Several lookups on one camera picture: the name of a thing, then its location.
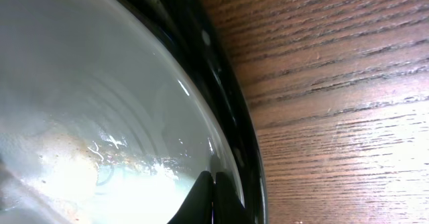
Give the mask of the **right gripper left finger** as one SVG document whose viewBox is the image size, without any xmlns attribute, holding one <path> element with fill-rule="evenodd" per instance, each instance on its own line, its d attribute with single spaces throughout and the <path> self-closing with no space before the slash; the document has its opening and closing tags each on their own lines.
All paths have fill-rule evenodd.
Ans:
<svg viewBox="0 0 429 224">
<path fill-rule="evenodd" d="M 201 172 L 168 224 L 211 224 L 213 186 L 211 173 Z"/>
</svg>

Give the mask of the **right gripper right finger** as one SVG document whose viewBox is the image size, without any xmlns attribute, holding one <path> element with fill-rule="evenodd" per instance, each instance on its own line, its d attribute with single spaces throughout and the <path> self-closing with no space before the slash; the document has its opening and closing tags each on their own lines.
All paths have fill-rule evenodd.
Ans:
<svg viewBox="0 0 429 224">
<path fill-rule="evenodd" d="M 216 173 L 213 194 L 215 224 L 251 224 L 251 218 L 239 200 L 233 183 L 224 172 Z"/>
</svg>

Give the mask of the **pale blue plate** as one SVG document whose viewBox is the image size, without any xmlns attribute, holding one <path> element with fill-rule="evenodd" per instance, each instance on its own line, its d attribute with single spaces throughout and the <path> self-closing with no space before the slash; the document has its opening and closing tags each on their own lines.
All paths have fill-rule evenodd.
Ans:
<svg viewBox="0 0 429 224">
<path fill-rule="evenodd" d="M 213 112 L 118 0 L 1 0 L 2 223 L 167 223 L 204 171 L 243 200 Z"/>
</svg>

